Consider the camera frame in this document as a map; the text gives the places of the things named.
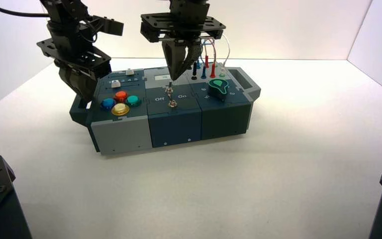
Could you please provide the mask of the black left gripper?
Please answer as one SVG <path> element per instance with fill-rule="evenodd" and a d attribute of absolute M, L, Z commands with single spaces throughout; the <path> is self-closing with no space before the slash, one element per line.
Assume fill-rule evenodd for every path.
<path fill-rule="evenodd" d="M 84 23 L 48 23 L 47 28 L 51 37 L 37 46 L 43 55 L 67 66 L 60 67 L 60 78 L 83 100 L 91 101 L 99 78 L 111 72 L 110 57 L 93 46 L 92 30 Z"/>

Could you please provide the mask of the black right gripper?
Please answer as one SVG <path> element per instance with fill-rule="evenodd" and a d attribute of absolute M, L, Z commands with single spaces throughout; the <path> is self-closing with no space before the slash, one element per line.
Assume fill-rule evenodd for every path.
<path fill-rule="evenodd" d="M 201 41 L 197 38 L 220 39 L 226 26 L 211 16 L 201 23 L 185 23 L 170 12 L 141 15 L 141 34 L 152 43 L 162 42 L 165 59 L 172 81 L 177 80 L 200 56 Z"/>

